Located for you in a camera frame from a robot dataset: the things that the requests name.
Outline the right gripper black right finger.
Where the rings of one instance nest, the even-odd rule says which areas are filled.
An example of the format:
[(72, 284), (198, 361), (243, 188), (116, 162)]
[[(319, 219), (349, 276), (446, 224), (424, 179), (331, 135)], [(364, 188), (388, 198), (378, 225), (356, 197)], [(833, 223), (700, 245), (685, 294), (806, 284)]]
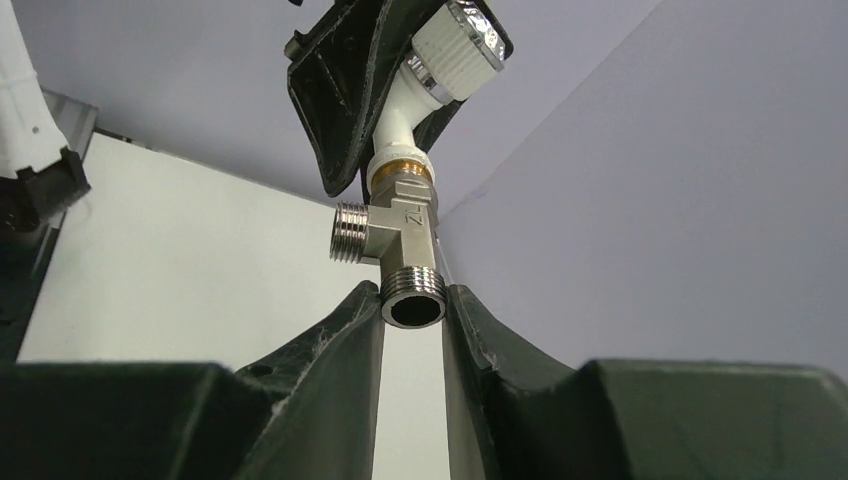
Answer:
[(464, 285), (443, 322), (454, 479), (843, 479), (847, 387), (817, 367), (560, 363)]

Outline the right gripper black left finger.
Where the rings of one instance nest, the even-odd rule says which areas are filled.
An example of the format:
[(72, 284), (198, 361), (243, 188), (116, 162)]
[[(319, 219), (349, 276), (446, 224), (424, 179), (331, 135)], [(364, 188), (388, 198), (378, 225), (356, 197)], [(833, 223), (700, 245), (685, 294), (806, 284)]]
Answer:
[(368, 479), (384, 323), (359, 283), (323, 320), (239, 369), (6, 363), (5, 479)]

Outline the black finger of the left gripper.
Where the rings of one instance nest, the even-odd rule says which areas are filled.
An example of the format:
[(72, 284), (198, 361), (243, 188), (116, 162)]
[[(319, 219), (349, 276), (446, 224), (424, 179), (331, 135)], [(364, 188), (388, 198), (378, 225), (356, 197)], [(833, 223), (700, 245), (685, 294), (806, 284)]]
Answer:
[(431, 149), (471, 96), (505, 69), (513, 51), (500, 26), (423, 28), (413, 36), (411, 53), (450, 100), (416, 127), (423, 150)]
[(344, 192), (373, 155), (372, 135), (395, 73), (440, 5), (336, 1), (286, 43), (287, 89), (329, 197)]

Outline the white faucet with chrome knob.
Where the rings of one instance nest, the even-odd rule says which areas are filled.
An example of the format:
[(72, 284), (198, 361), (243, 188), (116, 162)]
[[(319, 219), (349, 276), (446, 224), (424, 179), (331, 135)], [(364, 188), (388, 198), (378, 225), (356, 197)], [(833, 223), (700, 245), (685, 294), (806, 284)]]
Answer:
[(444, 2), (413, 35), (390, 84), (372, 135), (367, 191), (374, 191), (377, 172), (394, 161), (412, 161), (433, 175), (414, 129), (429, 115), (467, 100), (504, 70), (506, 59), (507, 35), (481, 1)]

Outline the metal tee pipe fitting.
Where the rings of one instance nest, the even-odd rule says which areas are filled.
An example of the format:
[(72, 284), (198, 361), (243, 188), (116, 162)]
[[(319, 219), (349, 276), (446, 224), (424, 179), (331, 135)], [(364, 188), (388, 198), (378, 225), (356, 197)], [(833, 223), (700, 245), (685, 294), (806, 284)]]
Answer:
[(447, 286), (435, 253), (437, 206), (430, 181), (395, 174), (378, 183), (370, 204), (336, 207), (329, 257), (379, 267), (381, 315), (395, 327), (426, 328), (446, 314)]

